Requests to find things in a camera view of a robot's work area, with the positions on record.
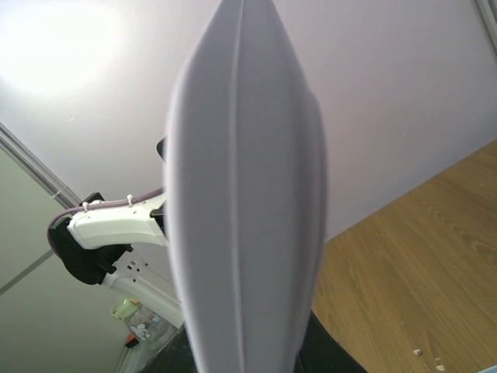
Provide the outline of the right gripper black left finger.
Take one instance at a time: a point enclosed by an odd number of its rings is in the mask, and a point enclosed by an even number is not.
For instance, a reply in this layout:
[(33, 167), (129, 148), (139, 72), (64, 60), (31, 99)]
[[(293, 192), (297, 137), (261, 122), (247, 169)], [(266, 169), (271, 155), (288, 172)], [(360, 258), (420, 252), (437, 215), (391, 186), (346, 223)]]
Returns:
[(197, 373), (193, 352), (185, 328), (143, 367), (144, 373)]

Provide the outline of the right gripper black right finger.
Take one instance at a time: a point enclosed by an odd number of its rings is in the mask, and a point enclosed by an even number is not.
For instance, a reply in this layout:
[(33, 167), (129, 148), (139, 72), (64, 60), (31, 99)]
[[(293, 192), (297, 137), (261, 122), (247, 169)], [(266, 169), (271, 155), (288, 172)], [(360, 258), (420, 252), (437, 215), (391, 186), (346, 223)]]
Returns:
[(332, 338), (312, 312), (304, 341), (296, 355), (294, 371), (300, 373), (365, 373), (367, 370)]

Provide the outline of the phone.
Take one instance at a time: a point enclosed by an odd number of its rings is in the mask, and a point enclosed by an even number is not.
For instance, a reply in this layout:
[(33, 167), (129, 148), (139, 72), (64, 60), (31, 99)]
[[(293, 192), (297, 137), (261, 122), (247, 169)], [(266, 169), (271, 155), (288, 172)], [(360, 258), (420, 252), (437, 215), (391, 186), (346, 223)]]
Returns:
[(222, 1), (167, 120), (170, 260), (200, 372), (291, 372), (324, 245), (320, 108), (271, 1)]

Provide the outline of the light blue phone case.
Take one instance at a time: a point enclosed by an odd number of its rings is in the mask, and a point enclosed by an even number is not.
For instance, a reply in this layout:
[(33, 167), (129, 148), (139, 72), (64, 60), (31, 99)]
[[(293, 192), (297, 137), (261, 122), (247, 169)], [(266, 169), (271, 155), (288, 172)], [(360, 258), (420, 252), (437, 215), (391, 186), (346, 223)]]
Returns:
[(479, 371), (478, 373), (497, 373), (497, 365), (493, 365), (489, 368), (485, 368), (485, 369)]

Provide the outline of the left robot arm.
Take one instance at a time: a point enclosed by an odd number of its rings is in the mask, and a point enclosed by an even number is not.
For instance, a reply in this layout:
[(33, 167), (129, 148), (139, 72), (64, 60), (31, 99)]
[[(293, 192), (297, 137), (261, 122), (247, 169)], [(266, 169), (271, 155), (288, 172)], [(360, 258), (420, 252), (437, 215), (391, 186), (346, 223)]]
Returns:
[(169, 247), (166, 201), (163, 188), (123, 200), (94, 193), (53, 218), (47, 241), (75, 279), (128, 295), (180, 327), (184, 316), (175, 286), (134, 249), (136, 244)]

